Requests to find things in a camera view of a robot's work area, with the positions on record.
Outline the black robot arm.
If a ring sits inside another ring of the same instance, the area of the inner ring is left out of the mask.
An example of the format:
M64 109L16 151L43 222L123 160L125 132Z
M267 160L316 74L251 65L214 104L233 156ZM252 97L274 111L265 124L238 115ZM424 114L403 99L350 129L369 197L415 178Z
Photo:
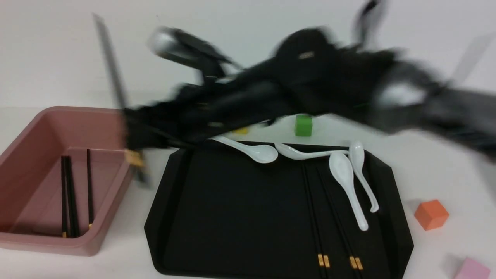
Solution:
M370 0L358 16L356 44L340 46L321 27L287 36L267 60L233 77L213 45L176 28L160 28L151 49L200 70L172 100L124 108L126 147L192 148L243 127L273 125L296 114L336 115L385 134L423 129L495 161L495 96L441 81L398 50L365 48Z

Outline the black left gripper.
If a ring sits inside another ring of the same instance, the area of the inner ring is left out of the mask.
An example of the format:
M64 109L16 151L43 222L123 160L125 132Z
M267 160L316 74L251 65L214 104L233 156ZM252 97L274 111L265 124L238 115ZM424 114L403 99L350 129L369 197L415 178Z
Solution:
M178 28L160 26L148 41L160 58L200 71L203 83L183 84L170 100L124 109L133 150L197 145L208 138L279 117L274 77L278 49L264 61L228 75L233 61L218 48Z

